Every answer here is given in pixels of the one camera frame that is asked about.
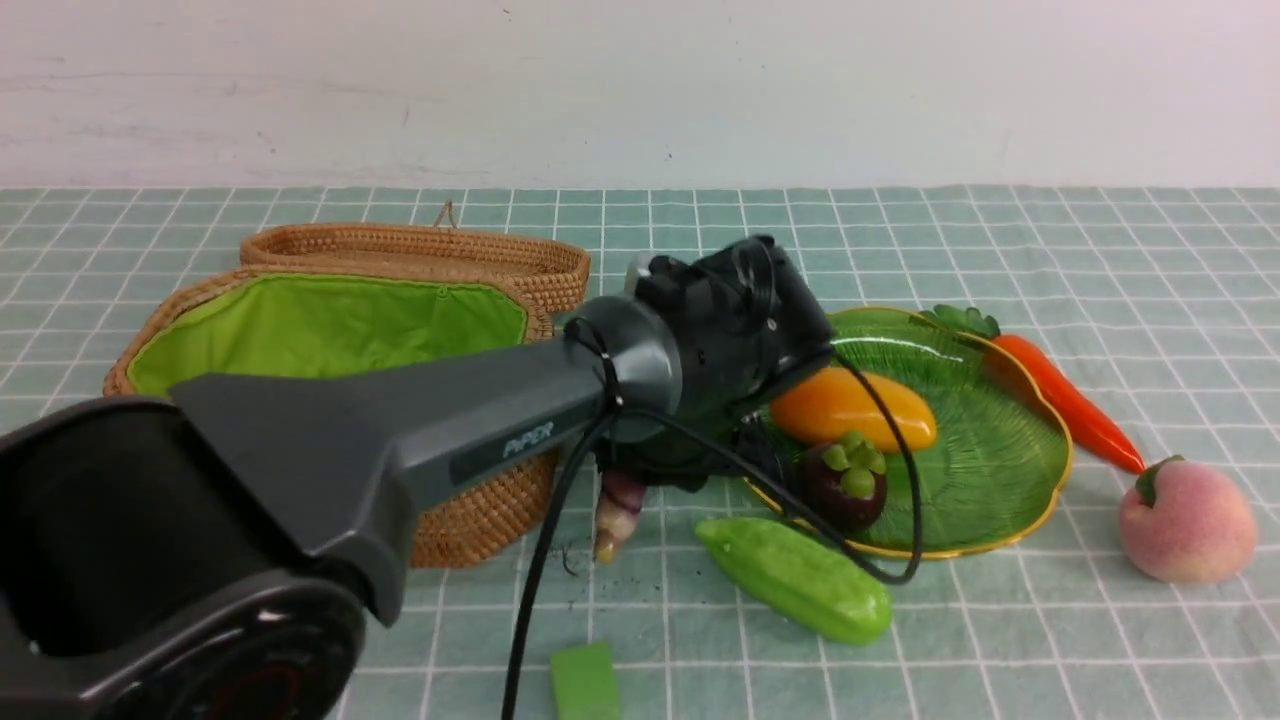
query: green fabric lining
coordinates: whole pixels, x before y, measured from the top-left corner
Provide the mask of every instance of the green fabric lining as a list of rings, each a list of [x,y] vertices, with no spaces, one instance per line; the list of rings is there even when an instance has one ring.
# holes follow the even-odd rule
[[[157,396],[211,372],[333,378],[520,345],[526,322],[485,284],[266,274],[182,314],[127,374]]]

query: white wall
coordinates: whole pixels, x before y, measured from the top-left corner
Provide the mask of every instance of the white wall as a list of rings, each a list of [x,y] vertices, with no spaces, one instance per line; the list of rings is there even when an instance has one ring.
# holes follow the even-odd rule
[[[0,0],[0,184],[1280,186],[1276,0]]]

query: green plate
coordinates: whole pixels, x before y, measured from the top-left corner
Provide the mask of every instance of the green plate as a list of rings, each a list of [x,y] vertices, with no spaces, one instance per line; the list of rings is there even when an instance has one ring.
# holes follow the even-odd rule
[[[933,410],[938,438],[914,454],[919,470],[928,559],[1012,544],[1048,519],[1071,470],[1071,437],[1027,370],[989,342],[942,328],[895,307],[856,307],[831,315],[836,352],[854,366],[915,391]],[[795,459],[803,446],[773,439]],[[906,464],[888,455],[888,498],[867,530],[849,538],[881,556],[911,551],[911,495]],[[768,491],[753,489],[774,511]],[[804,525],[803,520],[796,520]]]

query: yellow mango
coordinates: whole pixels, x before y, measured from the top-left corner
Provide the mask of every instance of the yellow mango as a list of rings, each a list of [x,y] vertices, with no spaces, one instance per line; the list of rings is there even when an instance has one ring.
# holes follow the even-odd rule
[[[938,439],[933,410],[911,388],[882,375],[863,373],[897,423],[911,452]],[[823,368],[769,404],[769,419],[806,446],[835,442],[851,430],[863,433],[881,452],[900,452],[893,430],[870,393],[845,368]]]

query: black cable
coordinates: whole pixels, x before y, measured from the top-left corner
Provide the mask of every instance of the black cable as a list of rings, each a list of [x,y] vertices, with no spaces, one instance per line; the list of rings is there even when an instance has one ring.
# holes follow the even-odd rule
[[[538,597],[538,585],[543,579],[543,568],[552,551],[552,537],[556,534],[556,525],[559,521],[568,491],[573,487],[573,479],[579,469],[586,460],[591,447],[604,437],[604,433],[613,427],[617,415],[608,415],[596,421],[582,436],[582,439],[573,447],[564,469],[561,471],[559,482],[552,493],[550,505],[547,507],[547,518],[538,532],[538,544],[534,547],[534,556],[529,561],[529,575],[525,578],[525,592],[520,597],[520,610],[516,612],[515,635],[511,639],[511,657],[507,661],[507,687],[502,696],[502,719],[515,720],[516,693],[520,691],[520,666],[525,660],[525,642],[529,638],[529,621],[534,614],[534,600]]]
[[[763,258],[768,260],[768,252],[763,246],[760,246],[760,250],[764,251]],[[772,263],[768,264],[765,278],[756,274],[758,268],[744,269],[737,264],[736,256],[733,265],[739,273],[739,279],[744,286],[746,286],[741,295],[745,296],[744,300],[748,304],[748,314],[751,319],[756,320],[760,327],[763,327],[763,324],[769,319],[773,305],[774,282]],[[594,346],[584,342],[581,336],[584,327],[591,333]],[[580,316],[572,318],[564,327],[564,334],[570,341],[579,342],[600,356],[604,369],[604,378],[602,378],[602,380],[604,383],[605,406],[599,420],[596,420],[596,423],[588,429],[586,434],[582,436],[582,439],[573,447],[568,460],[564,462],[564,468],[561,470],[559,479],[556,483],[556,489],[552,493],[550,505],[547,509],[547,516],[543,520],[543,527],[538,533],[538,543],[534,547],[534,555],[530,559],[529,575],[525,578],[525,589],[521,594],[520,607],[516,614],[515,637],[511,642],[511,657],[507,662],[507,682],[502,701],[502,720],[515,720],[516,696],[520,691],[520,669],[525,657],[525,643],[529,637],[529,623],[534,612],[534,600],[538,596],[538,585],[541,583],[543,568],[545,568],[547,557],[550,555],[552,537],[556,533],[556,525],[559,523],[561,511],[564,509],[564,502],[568,498],[568,491],[572,488],[573,480],[577,478],[577,471],[586,460],[586,455],[590,452],[591,447],[594,447],[595,443],[599,442],[620,419],[627,415],[654,420],[666,428],[686,436],[698,445],[703,446],[705,450],[718,455],[726,462],[744,473],[748,478],[772,491],[787,515],[800,515],[812,528],[822,533],[827,541],[838,547],[840,551],[844,552],[846,557],[852,560],[855,565],[877,580],[890,585],[902,585],[915,577],[915,571],[919,568],[924,553],[923,502],[920,492],[920,475],[915,466],[915,457],[911,455],[911,450],[908,447],[906,439],[902,437],[902,430],[899,428],[897,421],[893,419],[892,413],[890,413],[884,400],[879,396],[876,388],[872,387],[867,377],[838,352],[835,352],[836,363],[852,373],[867,393],[872,397],[872,401],[876,404],[876,409],[879,410],[881,415],[888,421],[890,430],[893,433],[893,441],[897,442],[897,447],[902,454],[902,460],[906,464],[908,483],[911,488],[911,555],[906,562],[906,568],[899,575],[890,575],[870,560],[863,557],[861,553],[849,546],[842,533],[823,520],[822,516],[814,512],[808,505],[795,498],[782,486],[782,482],[774,480],[767,473],[733,452],[731,448],[703,436],[698,430],[685,425],[666,413],[658,413],[644,407],[623,406],[618,388],[617,373],[613,366],[613,359],[609,355],[608,348],[604,347],[604,338],[600,332],[591,327],[589,322]]]

